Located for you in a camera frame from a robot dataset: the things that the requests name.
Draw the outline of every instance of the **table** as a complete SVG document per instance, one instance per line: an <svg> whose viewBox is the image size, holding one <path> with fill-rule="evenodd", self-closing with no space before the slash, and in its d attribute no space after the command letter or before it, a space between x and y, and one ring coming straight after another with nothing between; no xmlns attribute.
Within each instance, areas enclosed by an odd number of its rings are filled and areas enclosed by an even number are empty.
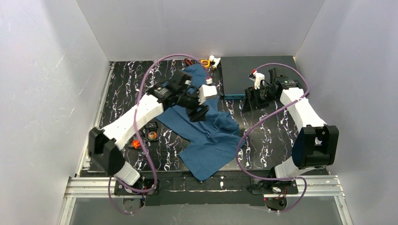
<svg viewBox="0 0 398 225"><path fill-rule="evenodd" d="M102 111L100 127L104 127L136 104L139 85L146 70L153 61L116 62L112 72L105 106ZM173 75L178 69L185 68L182 60L165 60L156 66L146 81L146 88L159 80ZM210 75L217 86L219 95L223 94L222 62L216 71L210 70ZM229 112L242 130L247 130L264 116L272 113L283 105L279 101L270 104L266 109L241 113L243 100L220 99L219 110ZM150 156L158 171L188 171L188 168L178 154L189 145L189 141L175 134L165 125L158 122L159 142L148 144ZM256 128L247 138L242 148L240 160L248 170L269 170L290 157L291 149L298 135L293 119L285 110ZM141 151L123 148L126 160L139 171L148 171L150 167ZM233 159L221 170L239 170ZM101 172L95 164L90 162L89 172Z"/></svg>

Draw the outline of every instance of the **marble tabletop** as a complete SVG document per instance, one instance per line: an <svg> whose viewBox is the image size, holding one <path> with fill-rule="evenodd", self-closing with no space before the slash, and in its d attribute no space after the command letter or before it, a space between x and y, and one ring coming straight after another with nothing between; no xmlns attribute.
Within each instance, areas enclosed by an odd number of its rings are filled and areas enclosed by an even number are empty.
<svg viewBox="0 0 398 225"><path fill-rule="evenodd" d="M99 127L104 127L136 104L139 85L146 70L153 61L116 62L111 74L110 84L105 99L102 118ZM159 80L173 75L178 69L185 68L182 60L165 60L156 66L146 80L146 87L150 87ZM222 95L222 67L210 71L219 95ZM270 104L266 109L241 113L243 100L219 100L218 109L229 112L239 124L241 130L247 130L256 122L272 113L283 105L279 101ZM188 171L178 154L189 145L189 141L178 136L165 125L158 122L159 142L147 144L150 156L158 171ZM248 170L269 170L274 165L289 158L293 143L298 135L297 127L287 110L280 113L258 128L254 129L242 148L239 159ZM137 170L150 170L145 155L140 150L123 148L126 160ZM239 170L235 159L226 164L221 170ZM101 172L95 164L90 162L89 172Z"/></svg>

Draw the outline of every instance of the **wall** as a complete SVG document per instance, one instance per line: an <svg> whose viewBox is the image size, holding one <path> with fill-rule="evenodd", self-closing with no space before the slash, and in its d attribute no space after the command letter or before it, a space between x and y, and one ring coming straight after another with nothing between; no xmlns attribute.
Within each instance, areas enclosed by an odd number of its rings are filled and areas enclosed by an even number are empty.
<svg viewBox="0 0 398 225"><path fill-rule="evenodd" d="M0 7L2 224L56 224L109 62L76 1Z"/></svg>
<svg viewBox="0 0 398 225"><path fill-rule="evenodd" d="M109 60L295 55L324 0L77 0Z"/></svg>
<svg viewBox="0 0 398 225"><path fill-rule="evenodd" d="M340 130L330 167L354 224L396 224L398 2L326 0L296 56L318 114Z"/></svg>

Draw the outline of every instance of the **blue fabric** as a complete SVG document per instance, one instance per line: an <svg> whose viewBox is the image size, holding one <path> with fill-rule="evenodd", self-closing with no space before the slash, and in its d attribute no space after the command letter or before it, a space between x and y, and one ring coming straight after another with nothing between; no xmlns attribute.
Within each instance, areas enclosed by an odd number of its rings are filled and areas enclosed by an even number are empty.
<svg viewBox="0 0 398 225"><path fill-rule="evenodd" d="M205 84L206 72L200 64L185 69L192 75L192 85ZM191 141L179 156L192 174L206 180L234 157L239 144L239 125L228 112L218 111L218 97L205 102L209 106L206 120L190 122L186 109L174 106L157 119L181 137Z"/></svg>

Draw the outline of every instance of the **blue cloth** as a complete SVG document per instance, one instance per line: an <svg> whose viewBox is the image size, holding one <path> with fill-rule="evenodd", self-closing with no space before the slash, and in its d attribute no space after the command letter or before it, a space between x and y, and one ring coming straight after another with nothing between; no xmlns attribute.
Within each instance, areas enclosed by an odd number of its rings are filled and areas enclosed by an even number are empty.
<svg viewBox="0 0 398 225"><path fill-rule="evenodd" d="M192 85L205 84L206 72L200 64L185 69L192 75ZM191 141L179 156L192 174L200 181L206 180L221 167L229 163L239 144L239 125L228 112L218 111L218 97L208 99L206 120L190 122L186 109L174 106L157 119L181 137Z"/></svg>

